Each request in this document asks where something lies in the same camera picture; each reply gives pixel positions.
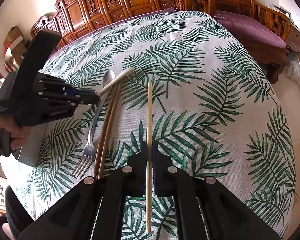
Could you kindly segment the person's left hand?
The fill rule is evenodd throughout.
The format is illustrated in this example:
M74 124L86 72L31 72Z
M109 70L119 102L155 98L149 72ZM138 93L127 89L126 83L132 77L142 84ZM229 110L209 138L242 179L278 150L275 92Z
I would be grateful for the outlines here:
M19 127L12 116L0 115L0 130L2 128L10 132L11 137L13 138L11 148L15 150L26 144L32 127Z

